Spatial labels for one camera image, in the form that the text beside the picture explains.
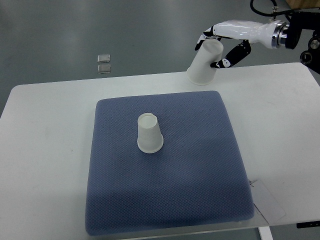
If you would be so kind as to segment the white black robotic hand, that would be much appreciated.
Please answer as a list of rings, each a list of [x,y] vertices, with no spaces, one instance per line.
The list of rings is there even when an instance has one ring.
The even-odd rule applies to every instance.
[[[199,50],[205,40],[233,39],[241,40],[224,58],[215,60],[210,64],[211,68],[230,68],[242,61],[251,53],[251,45],[260,43],[268,49],[277,49],[284,46],[289,26],[281,20],[273,20],[269,23],[259,23],[246,20],[228,20],[217,23],[204,31],[195,46]]]

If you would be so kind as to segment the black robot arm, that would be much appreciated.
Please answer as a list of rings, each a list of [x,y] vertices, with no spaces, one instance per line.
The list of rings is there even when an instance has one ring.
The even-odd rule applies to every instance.
[[[318,12],[301,11],[300,9],[291,9],[277,11],[278,5],[275,0],[272,1],[273,9],[271,13],[265,13],[254,7],[254,2],[250,1],[251,10],[264,17],[271,17],[273,20],[277,16],[284,15],[288,24],[283,28],[284,37],[280,41],[287,49],[295,49],[301,37],[303,30],[312,30],[312,37],[308,41],[308,49],[300,54],[300,62],[313,70],[320,73],[320,14]]]

